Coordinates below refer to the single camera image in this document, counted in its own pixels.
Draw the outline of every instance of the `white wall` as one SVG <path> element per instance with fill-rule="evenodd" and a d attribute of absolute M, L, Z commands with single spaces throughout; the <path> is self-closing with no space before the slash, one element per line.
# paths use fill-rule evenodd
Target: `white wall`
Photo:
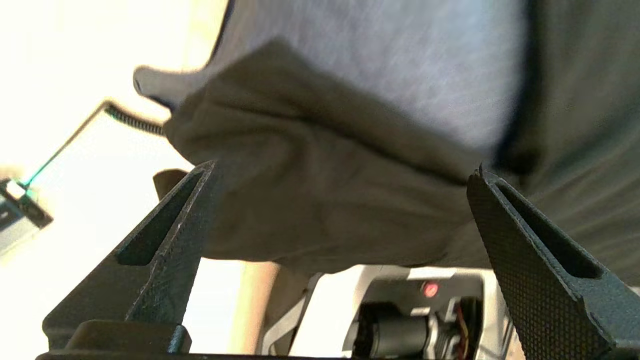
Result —
<path fill-rule="evenodd" d="M 164 121 L 168 111 L 135 94 L 133 69 L 201 67 L 225 3 L 3 1 L 0 177 L 28 177 L 105 98 Z M 191 165 L 166 140 L 102 116 L 36 179 L 54 222 L 0 259 L 3 356 L 47 350 L 42 318 L 157 204 L 152 176 L 173 167 Z M 201 264 L 185 317 L 192 352 L 228 348 L 243 269 Z"/>

